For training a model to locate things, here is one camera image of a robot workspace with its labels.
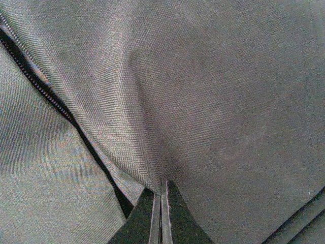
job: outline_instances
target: gray fabric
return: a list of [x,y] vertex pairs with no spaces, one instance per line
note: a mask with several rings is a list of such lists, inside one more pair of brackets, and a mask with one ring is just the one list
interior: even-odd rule
[[325,211],[325,187],[313,199],[285,221],[262,244],[289,244],[296,235]]
[[98,149],[174,180],[215,242],[262,242],[323,187],[323,1],[2,3]]
[[125,223],[76,129],[0,46],[0,243],[107,243]]
[[325,211],[299,233],[289,244],[325,243]]

